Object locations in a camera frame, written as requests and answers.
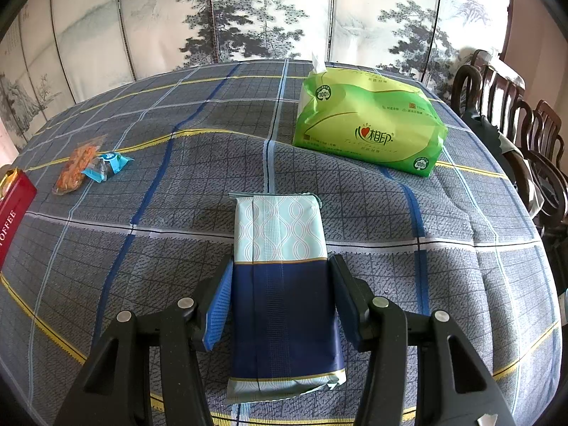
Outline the landscape painted folding screen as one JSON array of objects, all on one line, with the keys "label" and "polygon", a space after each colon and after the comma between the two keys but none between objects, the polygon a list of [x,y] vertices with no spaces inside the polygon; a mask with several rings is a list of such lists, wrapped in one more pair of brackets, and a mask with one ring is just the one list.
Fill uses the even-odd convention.
[{"label": "landscape painted folding screen", "polygon": [[319,57],[447,97],[476,48],[498,53],[509,0],[27,0],[1,39],[1,131],[23,148],[102,92],[189,66]]}]

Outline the dark wooden chair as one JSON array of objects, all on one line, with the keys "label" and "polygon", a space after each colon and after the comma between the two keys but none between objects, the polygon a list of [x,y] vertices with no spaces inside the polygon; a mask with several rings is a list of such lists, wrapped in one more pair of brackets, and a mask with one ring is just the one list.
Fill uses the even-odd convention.
[{"label": "dark wooden chair", "polygon": [[453,77],[450,107],[474,131],[513,183],[539,228],[567,230],[567,174],[531,149],[533,110],[520,74],[477,49]]},{"label": "dark wooden chair", "polygon": [[533,118],[531,149],[548,159],[562,172],[561,159],[565,143],[560,134],[560,116],[546,100],[541,99],[533,110]]}]

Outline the red toffee tin box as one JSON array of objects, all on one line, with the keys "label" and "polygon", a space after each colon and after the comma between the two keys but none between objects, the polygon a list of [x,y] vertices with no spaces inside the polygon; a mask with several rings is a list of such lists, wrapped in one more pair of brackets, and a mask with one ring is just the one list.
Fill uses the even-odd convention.
[{"label": "red toffee tin box", "polygon": [[1,180],[0,203],[0,266],[15,237],[15,233],[38,191],[20,168],[9,169]]}]

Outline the green tissue pack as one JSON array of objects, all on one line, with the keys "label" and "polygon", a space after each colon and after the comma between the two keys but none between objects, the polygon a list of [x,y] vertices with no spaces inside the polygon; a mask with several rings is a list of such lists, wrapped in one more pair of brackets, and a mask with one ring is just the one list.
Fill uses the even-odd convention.
[{"label": "green tissue pack", "polygon": [[430,176],[448,128],[424,92],[315,56],[302,83],[293,144],[421,177]]}]

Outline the small blue candy packet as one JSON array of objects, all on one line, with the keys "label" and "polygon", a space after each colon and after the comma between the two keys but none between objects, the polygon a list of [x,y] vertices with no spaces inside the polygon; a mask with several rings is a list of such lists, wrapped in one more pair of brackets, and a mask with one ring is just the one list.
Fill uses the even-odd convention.
[{"label": "small blue candy packet", "polygon": [[122,171],[132,160],[132,158],[125,157],[118,152],[104,153],[93,158],[82,171],[82,174],[96,183],[103,183]]}]

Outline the blue white snack pack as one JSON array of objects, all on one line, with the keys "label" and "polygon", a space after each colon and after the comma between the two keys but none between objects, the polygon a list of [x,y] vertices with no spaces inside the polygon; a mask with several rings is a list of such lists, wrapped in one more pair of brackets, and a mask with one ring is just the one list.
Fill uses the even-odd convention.
[{"label": "blue white snack pack", "polygon": [[319,207],[308,193],[236,198],[228,404],[346,381]]}]

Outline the plaid blue grey tablecloth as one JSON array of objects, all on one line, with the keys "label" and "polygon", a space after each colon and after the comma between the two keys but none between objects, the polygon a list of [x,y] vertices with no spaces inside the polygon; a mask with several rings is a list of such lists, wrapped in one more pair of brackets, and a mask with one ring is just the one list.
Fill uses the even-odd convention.
[{"label": "plaid blue grey tablecloth", "polygon": [[[15,159],[37,195],[1,273],[1,374],[50,425],[93,339],[121,310],[156,312],[232,246],[239,193],[312,193],[327,248],[410,312],[445,310],[492,371],[519,425],[556,394],[562,336],[553,274],[496,160],[444,105],[429,177],[292,144],[308,62],[233,62],[157,75],[52,118]],[[75,147],[132,158],[52,194]]]}]

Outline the orange snack bag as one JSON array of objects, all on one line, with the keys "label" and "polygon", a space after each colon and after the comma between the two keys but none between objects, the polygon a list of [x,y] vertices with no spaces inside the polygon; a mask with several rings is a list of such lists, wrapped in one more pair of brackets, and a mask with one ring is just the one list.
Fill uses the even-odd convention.
[{"label": "orange snack bag", "polygon": [[105,139],[106,135],[93,137],[88,141],[79,143],[75,147],[60,172],[52,194],[65,195],[81,187],[86,177],[83,171],[95,158]]}]

